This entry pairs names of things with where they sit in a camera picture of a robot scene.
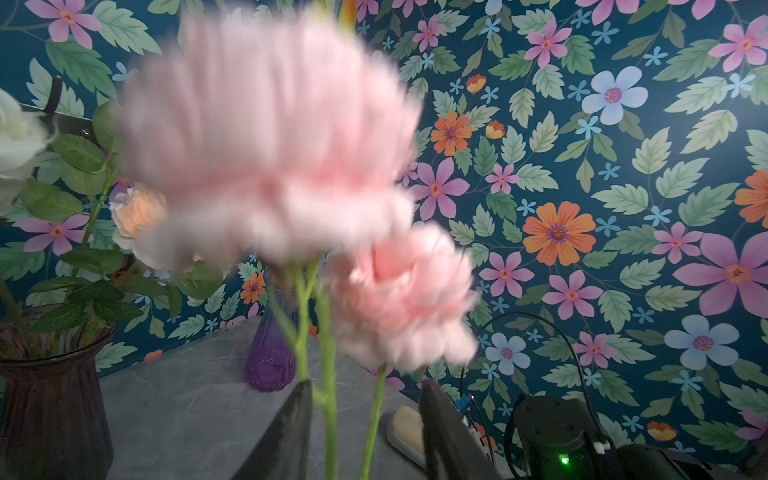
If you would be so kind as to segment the dark pink ribbed glass vase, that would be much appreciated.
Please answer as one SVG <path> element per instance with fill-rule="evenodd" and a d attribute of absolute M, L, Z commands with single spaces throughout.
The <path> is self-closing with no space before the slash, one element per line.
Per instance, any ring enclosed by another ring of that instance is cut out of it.
<path fill-rule="evenodd" d="M 9 318 L 1 320 L 1 477 L 104 479 L 114 450 L 96 371 L 96 355 L 115 329 L 79 346 L 67 332 L 60 353 L 32 358 Z"/>

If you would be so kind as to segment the cream double-bloom flower stem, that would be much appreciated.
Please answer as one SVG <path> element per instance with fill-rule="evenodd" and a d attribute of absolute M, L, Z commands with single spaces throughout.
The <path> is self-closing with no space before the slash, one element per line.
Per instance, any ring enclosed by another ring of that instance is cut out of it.
<path fill-rule="evenodd" d="M 116 227 L 113 241 L 123 250 L 133 250 L 134 244 L 167 216 L 165 198 L 142 187 L 117 194 L 109 209 Z"/>

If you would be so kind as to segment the purple ribbed glass vase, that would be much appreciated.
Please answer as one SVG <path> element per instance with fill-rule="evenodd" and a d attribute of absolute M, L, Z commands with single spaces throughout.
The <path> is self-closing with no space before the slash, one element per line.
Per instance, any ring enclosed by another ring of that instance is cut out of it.
<path fill-rule="evenodd" d="M 273 312 L 267 308 L 259 321 L 244 368 L 249 385 L 260 392 L 276 392 L 289 385 L 296 361 Z"/>

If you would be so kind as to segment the white rose stem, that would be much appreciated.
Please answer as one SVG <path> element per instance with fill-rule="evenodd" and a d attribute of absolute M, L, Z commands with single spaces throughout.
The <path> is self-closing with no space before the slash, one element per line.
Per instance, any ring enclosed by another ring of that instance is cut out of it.
<path fill-rule="evenodd" d="M 37 156 L 47 148 L 51 135 L 43 115 L 22 109 L 5 90 L 1 91 L 1 207 L 21 194 L 36 167 Z"/>

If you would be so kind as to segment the pink double carnation stem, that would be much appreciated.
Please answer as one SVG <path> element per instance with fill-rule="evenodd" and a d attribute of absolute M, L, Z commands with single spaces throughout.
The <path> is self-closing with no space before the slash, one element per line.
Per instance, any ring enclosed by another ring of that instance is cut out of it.
<path fill-rule="evenodd" d="M 319 332 L 326 477 L 339 475 L 336 360 L 385 373 L 469 363 L 473 268 L 452 236 L 416 223 L 399 177 L 421 104 L 397 68 L 333 16 L 187 16 L 145 59 L 113 118 L 120 166 L 164 206 L 123 227 L 153 269 L 223 275 L 247 254 L 308 377 Z"/>

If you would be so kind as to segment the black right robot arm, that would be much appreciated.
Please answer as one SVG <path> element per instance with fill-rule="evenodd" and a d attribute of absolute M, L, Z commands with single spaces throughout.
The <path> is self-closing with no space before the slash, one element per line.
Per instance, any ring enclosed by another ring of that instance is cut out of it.
<path fill-rule="evenodd" d="M 580 400 L 521 394 L 504 432 L 514 479 L 745 479 L 685 453 L 617 447 Z"/>

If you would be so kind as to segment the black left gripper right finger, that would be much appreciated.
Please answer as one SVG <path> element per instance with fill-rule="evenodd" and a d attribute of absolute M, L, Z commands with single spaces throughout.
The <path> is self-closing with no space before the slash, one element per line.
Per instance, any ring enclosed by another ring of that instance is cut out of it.
<path fill-rule="evenodd" d="M 501 479 L 462 423 L 454 404 L 433 379 L 423 382 L 419 411 L 428 479 Z"/>

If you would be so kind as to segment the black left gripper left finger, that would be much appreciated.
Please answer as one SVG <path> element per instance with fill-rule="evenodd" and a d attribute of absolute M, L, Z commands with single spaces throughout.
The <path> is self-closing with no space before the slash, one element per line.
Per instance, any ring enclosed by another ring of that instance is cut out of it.
<path fill-rule="evenodd" d="M 299 382 L 232 480 L 304 480 L 312 408 L 312 385 Z"/>

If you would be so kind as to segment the pink rose stem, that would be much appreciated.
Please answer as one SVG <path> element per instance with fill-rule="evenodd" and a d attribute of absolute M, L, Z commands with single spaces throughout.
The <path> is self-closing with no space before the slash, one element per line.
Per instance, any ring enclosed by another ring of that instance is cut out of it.
<path fill-rule="evenodd" d="M 13 224 L 27 236 L 24 259 L 46 270 L 29 291 L 44 308 L 32 330 L 85 345 L 142 314 L 130 299 L 140 282 L 138 262 L 117 220 L 131 191 L 117 189 L 119 143 L 110 108 L 97 108 L 89 132 L 56 136 L 44 157 L 57 162 L 58 178 L 28 180 L 21 195 L 27 216 Z"/>

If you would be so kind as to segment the black hook rail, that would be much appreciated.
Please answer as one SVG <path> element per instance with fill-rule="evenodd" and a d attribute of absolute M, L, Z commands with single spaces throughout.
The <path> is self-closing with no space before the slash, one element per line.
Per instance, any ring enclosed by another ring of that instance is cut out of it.
<path fill-rule="evenodd" d="M 22 103 L 22 110 L 33 112 L 41 116 L 43 124 L 51 133 L 80 136 L 99 147 L 91 119 L 57 111 L 62 97 L 63 87 L 63 80 L 59 76 L 54 77 L 52 79 L 51 90 L 45 106 L 37 107 Z"/>

